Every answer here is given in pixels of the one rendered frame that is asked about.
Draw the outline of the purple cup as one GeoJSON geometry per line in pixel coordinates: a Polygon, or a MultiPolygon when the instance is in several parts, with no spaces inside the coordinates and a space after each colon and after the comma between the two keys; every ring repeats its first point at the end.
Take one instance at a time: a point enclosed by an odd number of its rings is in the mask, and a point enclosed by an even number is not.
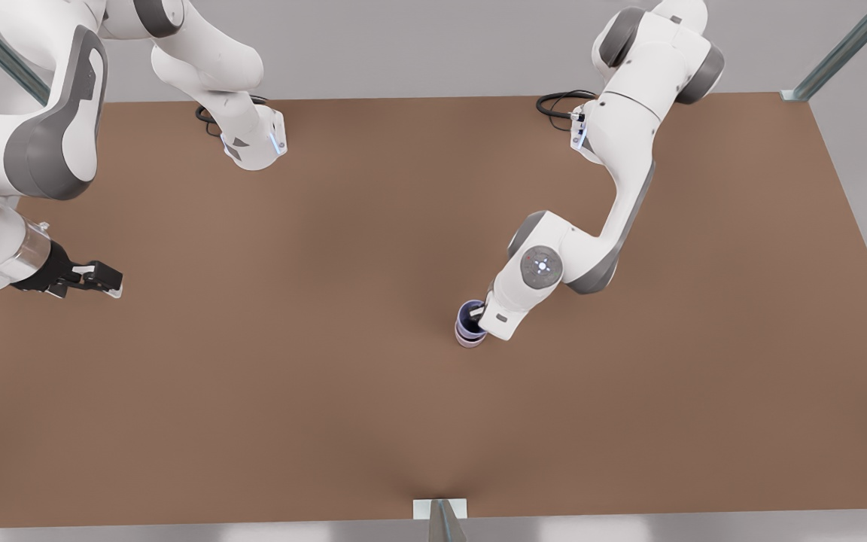
{"type": "Polygon", "coordinates": [[[486,332],[479,326],[484,305],[482,300],[468,300],[458,310],[455,319],[455,335],[461,342],[479,343],[484,339],[486,332]]]}

